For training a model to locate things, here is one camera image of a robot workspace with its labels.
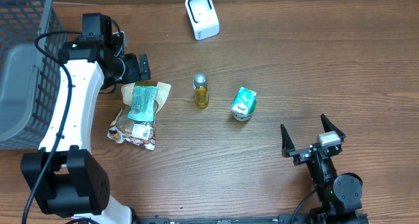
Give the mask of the white barcode scanner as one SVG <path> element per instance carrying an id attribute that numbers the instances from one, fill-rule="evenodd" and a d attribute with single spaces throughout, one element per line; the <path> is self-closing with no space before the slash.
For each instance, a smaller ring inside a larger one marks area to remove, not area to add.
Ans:
<path id="1" fill-rule="evenodd" d="M 220 23 L 212 0 L 185 0 L 185 8 L 197 41 L 219 34 Z"/>

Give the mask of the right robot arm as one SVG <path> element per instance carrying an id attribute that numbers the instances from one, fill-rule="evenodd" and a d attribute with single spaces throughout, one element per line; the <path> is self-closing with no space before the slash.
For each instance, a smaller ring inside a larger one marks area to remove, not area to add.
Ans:
<path id="1" fill-rule="evenodd" d="M 332 157 L 342 152 L 346 135 L 324 114 L 321 115 L 324 133 L 319 134 L 317 142 L 306 149 L 295 149 L 284 124 L 280 125 L 282 134 L 282 156 L 291 157 L 295 166 L 307 165 L 314 184 L 311 191 L 291 214 L 290 223 L 368 223 L 366 215 L 359 215 L 362 208 L 363 180 L 355 173 L 338 175 Z M 320 206 L 301 217 L 297 213 L 302 205 L 317 194 Z"/>

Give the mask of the brown snack pouch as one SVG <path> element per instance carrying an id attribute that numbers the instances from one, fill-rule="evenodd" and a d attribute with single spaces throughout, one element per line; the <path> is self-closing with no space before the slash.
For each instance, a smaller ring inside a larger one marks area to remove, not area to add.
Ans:
<path id="1" fill-rule="evenodd" d="M 168 99 L 172 86 L 157 81 L 125 84 L 122 108 L 108 129 L 107 137 L 153 151 L 156 145 L 156 115 Z"/>

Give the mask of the teal white tissue pack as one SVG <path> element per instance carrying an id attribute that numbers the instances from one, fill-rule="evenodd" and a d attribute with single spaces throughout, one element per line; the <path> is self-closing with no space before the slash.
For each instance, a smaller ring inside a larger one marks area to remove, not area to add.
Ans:
<path id="1" fill-rule="evenodd" d="M 257 93 L 255 91 L 252 91 L 248 88 L 241 86 L 240 89 L 238 90 L 236 97 L 233 100 L 233 103 L 240 102 L 240 103 L 246 103 L 248 104 L 248 106 L 251 106 L 251 104 L 254 101 L 256 101 L 256 97 L 257 97 Z"/>

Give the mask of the grey plastic mesh basket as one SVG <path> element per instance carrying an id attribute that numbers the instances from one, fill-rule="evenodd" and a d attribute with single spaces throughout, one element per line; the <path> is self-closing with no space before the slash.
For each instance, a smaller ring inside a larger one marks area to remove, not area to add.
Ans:
<path id="1" fill-rule="evenodd" d="M 57 56 L 68 36 L 53 0 L 1 0 L 1 148 L 37 149 L 58 90 Z"/>

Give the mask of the green lid white jar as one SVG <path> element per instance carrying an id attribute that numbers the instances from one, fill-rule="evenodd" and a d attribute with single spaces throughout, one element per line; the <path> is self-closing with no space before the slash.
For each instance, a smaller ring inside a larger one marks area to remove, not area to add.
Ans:
<path id="1" fill-rule="evenodd" d="M 252 117 L 256 105 L 256 101 L 251 106 L 246 103 L 234 102 L 231 107 L 232 116 L 238 121 L 248 121 Z"/>

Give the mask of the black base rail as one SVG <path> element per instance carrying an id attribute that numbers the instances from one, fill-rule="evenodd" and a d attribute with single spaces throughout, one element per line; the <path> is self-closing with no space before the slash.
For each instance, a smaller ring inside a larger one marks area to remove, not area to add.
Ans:
<path id="1" fill-rule="evenodd" d="M 289 224 L 292 214 L 280 214 L 277 217 L 220 217 L 220 218 L 198 218 L 198 219 L 169 219 L 167 217 L 138 218 L 132 223 L 137 224 Z M 297 214 L 294 217 L 296 224 L 312 223 L 307 214 Z M 367 214 L 359 215 L 361 224 L 369 224 Z"/>

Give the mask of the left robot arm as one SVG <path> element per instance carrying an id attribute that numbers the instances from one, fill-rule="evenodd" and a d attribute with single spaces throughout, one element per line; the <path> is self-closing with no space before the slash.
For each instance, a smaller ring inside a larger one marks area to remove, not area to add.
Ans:
<path id="1" fill-rule="evenodd" d="M 20 165 L 29 202 L 46 215 L 69 223 L 139 223 L 134 209 L 111 196 L 90 143 L 100 91 L 151 78 L 146 55 L 125 53 L 125 38 L 109 16 L 84 14 L 82 29 L 53 57 L 60 67 L 54 112 L 38 151 L 24 154 Z"/>

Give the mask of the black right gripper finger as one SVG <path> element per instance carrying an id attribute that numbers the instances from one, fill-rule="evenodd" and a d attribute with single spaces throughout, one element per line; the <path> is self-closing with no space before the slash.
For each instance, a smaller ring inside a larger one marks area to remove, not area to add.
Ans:
<path id="1" fill-rule="evenodd" d="M 325 132 L 336 132 L 337 135 L 340 137 L 341 141 L 344 141 L 346 135 L 340 129 L 338 129 L 324 114 L 321 114 L 321 122 L 323 125 L 323 129 Z"/>
<path id="2" fill-rule="evenodd" d="M 282 134 L 282 156 L 287 158 L 295 150 L 295 146 L 284 124 L 280 125 L 280 130 Z"/>

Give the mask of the yellow oil bottle silver cap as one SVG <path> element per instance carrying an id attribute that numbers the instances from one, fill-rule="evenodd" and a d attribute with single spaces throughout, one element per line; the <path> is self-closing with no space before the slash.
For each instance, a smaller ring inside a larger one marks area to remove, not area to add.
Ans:
<path id="1" fill-rule="evenodd" d="M 197 73 L 193 79 L 194 102 L 200 109 L 205 109 L 209 104 L 208 80 L 204 73 Z"/>

